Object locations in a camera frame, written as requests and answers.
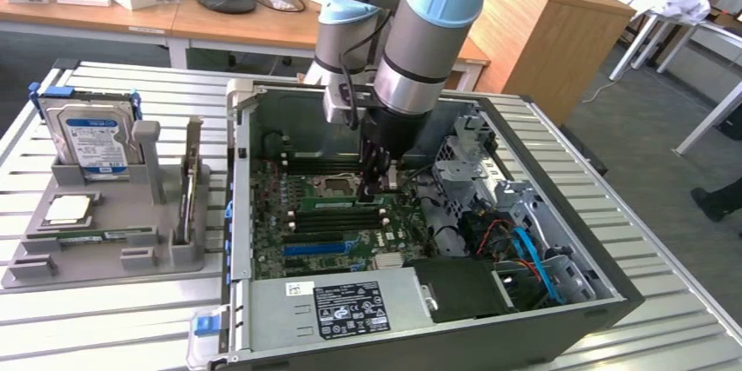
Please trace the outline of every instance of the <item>motherboard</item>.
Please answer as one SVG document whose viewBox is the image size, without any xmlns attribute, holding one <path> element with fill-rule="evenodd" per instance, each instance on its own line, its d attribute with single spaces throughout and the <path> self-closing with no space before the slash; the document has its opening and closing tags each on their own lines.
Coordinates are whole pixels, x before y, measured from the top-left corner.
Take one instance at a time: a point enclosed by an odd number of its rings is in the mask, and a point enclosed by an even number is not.
<svg viewBox="0 0 742 371">
<path fill-rule="evenodd" d="M 433 253 L 413 197 L 383 193 L 360 203 L 353 172 L 296 174 L 271 160 L 252 167 L 256 279 L 399 268 Z"/>
</svg>

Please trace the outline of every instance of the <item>wooden cabinet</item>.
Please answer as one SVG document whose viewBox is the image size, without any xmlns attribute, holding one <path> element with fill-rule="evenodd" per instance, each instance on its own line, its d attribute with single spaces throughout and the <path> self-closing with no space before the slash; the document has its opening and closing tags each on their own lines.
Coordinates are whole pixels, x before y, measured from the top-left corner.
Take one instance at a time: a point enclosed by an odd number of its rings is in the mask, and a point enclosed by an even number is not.
<svg viewBox="0 0 742 371">
<path fill-rule="evenodd" d="M 490 66 L 475 90 L 530 96 L 564 123 L 632 14 L 616 0 L 484 0 L 470 38 Z"/>
</svg>

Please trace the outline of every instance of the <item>blue ram slot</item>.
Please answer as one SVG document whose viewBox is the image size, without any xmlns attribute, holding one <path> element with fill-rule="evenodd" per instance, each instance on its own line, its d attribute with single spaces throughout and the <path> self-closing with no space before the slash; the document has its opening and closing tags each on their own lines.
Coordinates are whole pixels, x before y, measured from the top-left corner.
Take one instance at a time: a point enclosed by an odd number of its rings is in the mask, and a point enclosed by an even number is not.
<svg viewBox="0 0 742 371">
<path fill-rule="evenodd" d="M 283 256 L 319 255 L 319 254 L 344 254 L 345 243 L 317 243 L 316 245 L 303 245 L 283 247 Z"/>
</svg>

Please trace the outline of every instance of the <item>metal slatted table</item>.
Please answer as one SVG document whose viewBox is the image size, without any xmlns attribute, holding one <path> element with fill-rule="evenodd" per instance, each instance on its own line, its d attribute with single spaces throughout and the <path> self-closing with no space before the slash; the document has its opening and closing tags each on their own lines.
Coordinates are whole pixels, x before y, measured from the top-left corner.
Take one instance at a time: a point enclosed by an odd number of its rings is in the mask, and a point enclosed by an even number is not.
<svg viewBox="0 0 742 371">
<path fill-rule="evenodd" d="M 207 265 L 195 273 L 96 287 L 0 289 L 0 369 L 184 369 L 189 318 L 219 303 L 225 199 L 225 83 L 240 75 L 83 62 L 66 85 L 136 88 L 145 119 L 160 122 L 160 163 L 177 163 L 188 116 L 204 116 L 201 153 L 213 170 Z M 285 81 L 280 77 L 264 77 Z M 646 296 L 614 328 L 588 335 L 532 369 L 742 369 L 742 331 L 647 226 L 626 207 L 540 110 L 490 95 L 535 159 Z M 499 156 L 524 177 L 504 145 Z M 0 141 L 0 273 L 50 178 L 54 146 L 26 105 Z"/>
</svg>

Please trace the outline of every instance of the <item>black shoe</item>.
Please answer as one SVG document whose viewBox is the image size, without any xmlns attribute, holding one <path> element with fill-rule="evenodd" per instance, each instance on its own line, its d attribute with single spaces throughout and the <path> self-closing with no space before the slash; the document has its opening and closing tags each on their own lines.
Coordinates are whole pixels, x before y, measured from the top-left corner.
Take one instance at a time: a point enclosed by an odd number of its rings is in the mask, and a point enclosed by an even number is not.
<svg viewBox="0 0 742 371">
<path fill-rule="evenodd" d="M 723 210 L 712 207 L 708 192 L 700 187 L 696 187 L 691 190 L 691 198 L 694 199 L 699 209 L 703 211 L 706 217 L 711 219 L 711 222 L 719 222 L 720 219 L 723 219 L 724 213 Z"/>
</svg>

